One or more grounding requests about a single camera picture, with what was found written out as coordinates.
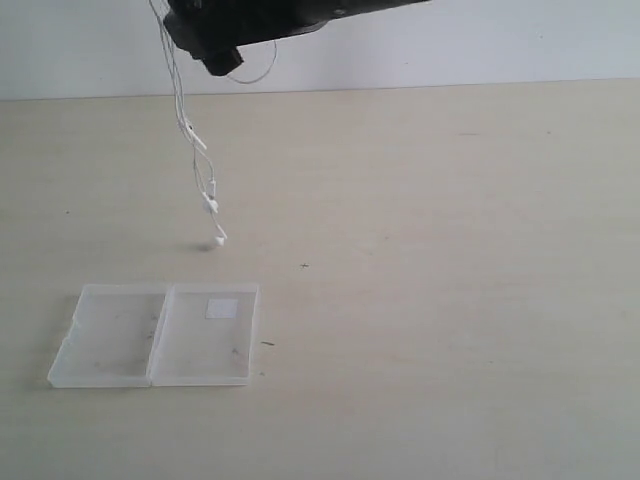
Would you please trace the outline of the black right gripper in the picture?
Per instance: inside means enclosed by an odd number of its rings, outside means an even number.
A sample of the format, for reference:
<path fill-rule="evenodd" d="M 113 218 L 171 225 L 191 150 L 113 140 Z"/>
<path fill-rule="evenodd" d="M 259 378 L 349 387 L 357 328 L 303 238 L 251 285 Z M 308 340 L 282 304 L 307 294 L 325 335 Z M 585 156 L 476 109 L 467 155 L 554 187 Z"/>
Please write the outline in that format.
<path fill-rule="evenodd" d="M 212 76 L 243 63 L 239 49 L 319 30 L 327 23 L 413 5 L 416 0 L 171 1 L 162 19 L 175 45 Z"/>

